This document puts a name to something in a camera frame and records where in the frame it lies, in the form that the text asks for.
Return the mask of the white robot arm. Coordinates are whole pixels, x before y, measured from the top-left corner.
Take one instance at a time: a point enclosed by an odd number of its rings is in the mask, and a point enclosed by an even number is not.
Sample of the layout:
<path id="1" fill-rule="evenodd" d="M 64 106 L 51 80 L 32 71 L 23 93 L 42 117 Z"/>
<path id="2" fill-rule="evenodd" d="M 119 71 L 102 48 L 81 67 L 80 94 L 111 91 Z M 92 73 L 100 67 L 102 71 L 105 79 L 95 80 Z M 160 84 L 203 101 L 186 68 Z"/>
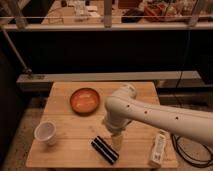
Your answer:
<path id="1" fill-rule="evenodd" d="M 106 98 L 104 123 L 109 132 L 119 134 L 138 121 L 213 147 L 212 112 L 142 102 L 136 95 L 132 84 L 124 84 Z"/>

